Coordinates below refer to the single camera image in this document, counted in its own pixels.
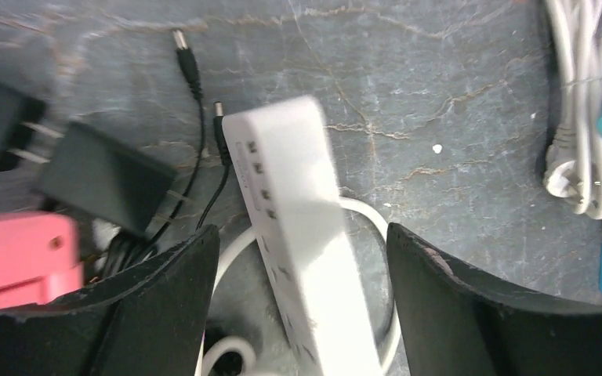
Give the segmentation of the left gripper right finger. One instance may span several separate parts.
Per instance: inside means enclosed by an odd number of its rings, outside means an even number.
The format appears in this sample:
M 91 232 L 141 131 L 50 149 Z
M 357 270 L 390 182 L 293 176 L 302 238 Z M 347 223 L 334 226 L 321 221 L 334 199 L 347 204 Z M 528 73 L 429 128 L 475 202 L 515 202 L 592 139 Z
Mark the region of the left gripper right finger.
M 602 305 L 511 283 L 398 223 L 387 264 L 413 375 L 602 375 Z

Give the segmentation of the pink folding plug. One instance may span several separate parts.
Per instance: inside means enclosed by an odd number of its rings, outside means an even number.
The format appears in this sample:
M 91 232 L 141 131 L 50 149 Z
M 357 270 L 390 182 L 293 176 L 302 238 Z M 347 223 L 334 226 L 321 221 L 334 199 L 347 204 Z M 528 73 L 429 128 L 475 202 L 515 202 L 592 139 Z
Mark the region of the pink folding plug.
M 83 284 L 73 219 L 43 211 L 0 214 L 0 309 L 44 305 Z

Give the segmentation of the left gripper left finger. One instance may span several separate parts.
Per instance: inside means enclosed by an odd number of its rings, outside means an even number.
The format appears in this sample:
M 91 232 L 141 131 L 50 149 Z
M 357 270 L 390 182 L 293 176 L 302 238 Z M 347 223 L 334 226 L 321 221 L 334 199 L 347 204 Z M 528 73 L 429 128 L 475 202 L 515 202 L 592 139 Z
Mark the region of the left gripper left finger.
M 0 309 L 0 375 L 192 375 L 219 231 L 183 240 L 47 305 Z

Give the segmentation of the white usb power strip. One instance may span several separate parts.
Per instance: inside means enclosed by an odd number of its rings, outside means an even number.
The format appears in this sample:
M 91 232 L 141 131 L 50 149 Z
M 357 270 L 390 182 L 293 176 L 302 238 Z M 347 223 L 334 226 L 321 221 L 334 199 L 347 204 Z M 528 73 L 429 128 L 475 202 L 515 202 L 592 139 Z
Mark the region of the white usb power strip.
M 223 119 L 235 175 L 300 374 L 379 375 L 324 126 L 324 112 L 312 96 Z

